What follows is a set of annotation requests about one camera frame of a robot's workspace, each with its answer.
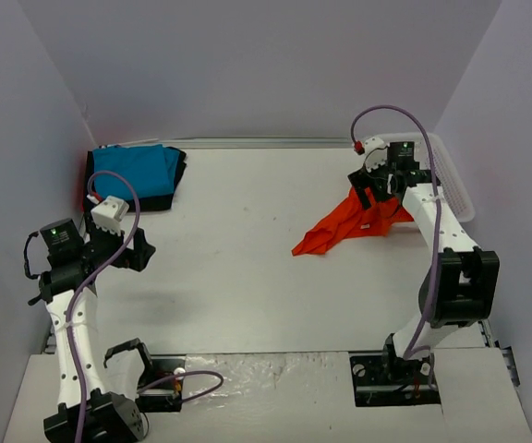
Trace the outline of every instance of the orange cloth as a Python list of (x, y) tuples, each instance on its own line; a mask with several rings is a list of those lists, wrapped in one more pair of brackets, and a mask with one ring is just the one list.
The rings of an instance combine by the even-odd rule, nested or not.
[(345, 238), (387, 235), (392, 224), (414, 220), (404, 208), (395, 212), (399, 205), (397, 198), (377, 203), (368, 189), (366, 192), (372, 202), (368, 210), (362, 209), (351, 187), (348, 197), (305, 234), (303, 241), (293, 249), (293, 255), (325, 254)]

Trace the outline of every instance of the gray wall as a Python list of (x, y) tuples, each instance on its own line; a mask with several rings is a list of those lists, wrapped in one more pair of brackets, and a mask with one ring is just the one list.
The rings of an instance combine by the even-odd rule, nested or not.
[(500, 0), (19, 2), (102, 144), (433, 128)]
[(492, 324), (532, 428), (532, 2), (502, 3), (437, 132), (476, 206), (469, 230), (502, 260)]
[(19, 5), (0, 0), (0, 440), (46, 325), (43, 306), (26, 305), (37, 282), (23, 276), (24, 241), (77, 213), (77, 166), (90, 146), (79, 109)]

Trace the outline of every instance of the white tabletop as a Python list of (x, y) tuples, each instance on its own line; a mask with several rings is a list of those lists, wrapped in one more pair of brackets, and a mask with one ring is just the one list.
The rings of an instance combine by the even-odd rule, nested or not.
[[(422, 236), (291, 256), (362, 161), (339, 149), (189, 150), (172, 210), (141, 218), (157, 247), (149, 267), (97, 281), (103, 349), (135, 337), (152, 353), (380, 349), (417, 310), (430, 263)], [(483, 342), (474, 326), (441, 346)]]
[[(442, 405), (415, 407), (355, 407), (347, 353), (189, 355), (186, 366), (225, 384), (182, 413), (150, 413), (146, 442), (532, 443), (498, 349), (437, 350)], [(184, 395), (212, 383), (189, 378)], [(56, 357), (33, 355), (4, 443), (45, 442), (57, 393)]]

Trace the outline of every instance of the white plastic basket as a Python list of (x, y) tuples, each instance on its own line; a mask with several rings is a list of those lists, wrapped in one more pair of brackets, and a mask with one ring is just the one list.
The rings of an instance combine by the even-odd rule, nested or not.
[[(416, 143), (414, 158), (420, 162), (420, 167), (429, 168), (429, 155), (424, 143), (424, 138), (419, 132), (404, 132), (400, 134), (379, 134), (386, 142), (414, 141)], [(436, 165), (436, 175), (441, 180), (444, 196), (459, 222), (470, 222), (476, 216), (476, 211), (467, 194), (466, 188), (454, 167), (449, 152), (444, 147), (442, 140), (436, 134), (429, 133), (432, 154)]]

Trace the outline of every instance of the blue cloth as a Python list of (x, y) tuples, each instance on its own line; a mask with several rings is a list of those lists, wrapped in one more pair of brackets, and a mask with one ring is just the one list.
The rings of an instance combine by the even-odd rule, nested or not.
[[(175, 168), (179, 151), (162, 145), (123, 148), (111, 146), (93, 151), (93, 171), (113, 171), (132, 184), (139, 198), (174, 194)], [(95, 190), (106, 198), (132, 200), (128, 188), (109, 175), (96, 177)]]

